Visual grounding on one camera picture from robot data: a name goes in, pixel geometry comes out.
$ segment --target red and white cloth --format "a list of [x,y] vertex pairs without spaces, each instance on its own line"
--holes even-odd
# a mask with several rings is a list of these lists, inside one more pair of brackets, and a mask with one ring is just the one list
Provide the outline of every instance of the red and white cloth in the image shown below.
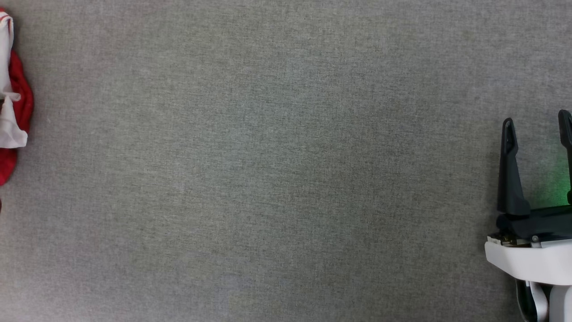
[[14,21],[0,8],[0,186],[16,165],[17,150],[26,146],[33,96],[24,78],[22,62],[12,50]]

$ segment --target white cloth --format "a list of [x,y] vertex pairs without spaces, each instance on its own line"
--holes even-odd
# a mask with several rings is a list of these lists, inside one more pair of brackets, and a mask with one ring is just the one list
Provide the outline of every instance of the white cloth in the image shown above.
[[20,100],[20,94],[12,92],[8,66],[14,42],[14,21],[5,12],[0,12],[0,99],[4,98],[0,111],[0,148],[25,147],[28,134],[16,123],[12,102]]

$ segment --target red cloth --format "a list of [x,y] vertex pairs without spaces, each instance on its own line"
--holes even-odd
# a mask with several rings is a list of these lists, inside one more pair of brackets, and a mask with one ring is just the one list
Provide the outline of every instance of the red cloth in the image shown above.
[[[22,61],[15,51],[10,53],[10,66],[8,67],[10,82],[14,93],[19,93],[21,98],[14,103],[14,114],[18,127],[28,133],[30,131],[30,118],[34,109],[34,96],[24,77]],[[18,152],[16,149],[0,148],[0,186],[6,183],[14,171]]]

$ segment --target gray fabric surface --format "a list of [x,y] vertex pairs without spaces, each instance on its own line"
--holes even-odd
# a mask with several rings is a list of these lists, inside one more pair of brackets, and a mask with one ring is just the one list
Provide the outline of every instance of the gray fabric surface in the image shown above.
[[569,3],[4,4],[36,105],[0,321],[520,320],[501,124],[563,204]]

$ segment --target crumpled fabric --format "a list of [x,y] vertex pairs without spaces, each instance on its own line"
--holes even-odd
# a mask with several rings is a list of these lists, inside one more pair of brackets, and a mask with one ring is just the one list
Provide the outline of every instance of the crumpled fabric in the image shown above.
[[17,147],[27,143],[34,100],[24,73],[22,62],[11,50],[14,41],[12,18],[0,8],[0,186],[14,171]]

